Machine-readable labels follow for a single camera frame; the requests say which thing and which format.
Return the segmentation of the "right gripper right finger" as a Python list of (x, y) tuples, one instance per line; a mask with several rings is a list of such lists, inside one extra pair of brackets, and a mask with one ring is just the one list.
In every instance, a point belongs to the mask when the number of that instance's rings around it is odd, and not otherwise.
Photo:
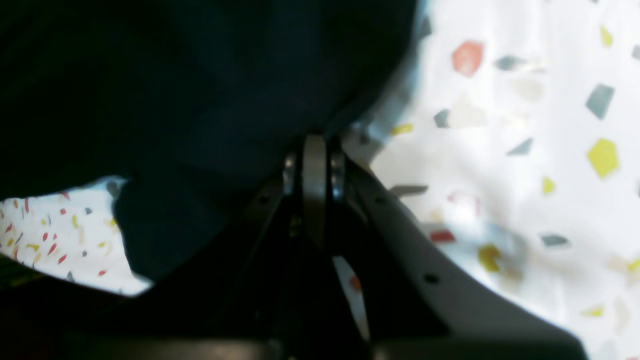
[(373, 360), (585, 360), (574, 335), (448, 259), (409, 210), (327, 142), (326, 248), (359, 278)]

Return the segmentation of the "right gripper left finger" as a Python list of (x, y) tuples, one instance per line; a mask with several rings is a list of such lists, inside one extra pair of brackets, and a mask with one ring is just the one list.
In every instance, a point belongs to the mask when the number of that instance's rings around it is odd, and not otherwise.
[(279, 313), (304, 144), (215, 239), (154, 285), (65, 337), (67, 360), (303, 360)]

